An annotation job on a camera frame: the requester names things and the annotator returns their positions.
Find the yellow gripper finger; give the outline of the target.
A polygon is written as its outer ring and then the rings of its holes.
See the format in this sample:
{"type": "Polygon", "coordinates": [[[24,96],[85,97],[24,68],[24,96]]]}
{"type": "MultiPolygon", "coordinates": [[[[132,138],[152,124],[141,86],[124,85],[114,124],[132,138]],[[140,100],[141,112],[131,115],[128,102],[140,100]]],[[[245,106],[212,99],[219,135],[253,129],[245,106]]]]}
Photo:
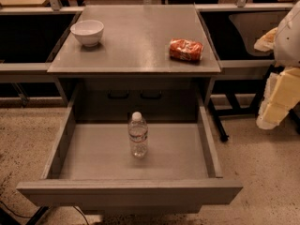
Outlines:
{"type": "Polygon", "coordinates": [[[254,49],[261,52],[268,52],[274,49],[275,36],[277,33],[277,28],[273,28],[268,31],[265,35],[260,37],[254,44],[254,49]]]}
{"type": "Polygon", "coordinates": [[[266,81],[256,124],[261,129],[277,127],[300,102],[300,68],[285,67],[271,72],[266,81]]]}

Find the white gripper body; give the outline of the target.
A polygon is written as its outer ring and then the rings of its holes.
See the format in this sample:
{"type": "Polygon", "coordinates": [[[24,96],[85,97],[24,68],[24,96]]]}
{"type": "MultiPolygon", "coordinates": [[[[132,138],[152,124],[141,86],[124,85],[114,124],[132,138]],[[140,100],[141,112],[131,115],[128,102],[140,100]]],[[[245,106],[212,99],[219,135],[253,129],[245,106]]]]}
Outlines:
{"type": "Polygon", "coordinates": [[[275,60],[285,67],[300,67],[300,1],[277,27],[275,60]]]}

